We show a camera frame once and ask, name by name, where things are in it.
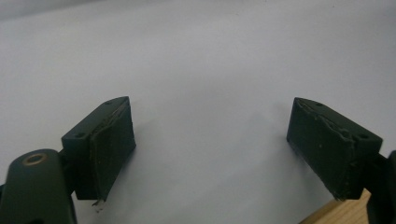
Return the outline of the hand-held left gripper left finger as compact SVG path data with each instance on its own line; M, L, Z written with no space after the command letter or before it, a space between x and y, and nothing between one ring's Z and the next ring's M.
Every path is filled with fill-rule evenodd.
M75 170L77 198L106 200L136 147L130 99L102 103L62 137L62 144L61 154Z

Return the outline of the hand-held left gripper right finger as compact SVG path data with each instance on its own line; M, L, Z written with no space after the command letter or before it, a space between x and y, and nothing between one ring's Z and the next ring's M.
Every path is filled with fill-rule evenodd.
M382 138L305 98L293 100L287 141L337 200L358 199L363 170L375 159Z

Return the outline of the grey table mat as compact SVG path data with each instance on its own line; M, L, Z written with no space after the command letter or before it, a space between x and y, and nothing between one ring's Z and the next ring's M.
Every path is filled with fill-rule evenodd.
M331 194L295 98L396 149L396 0L0 0L0 184L120 96L136 150L78 224L298 224Z

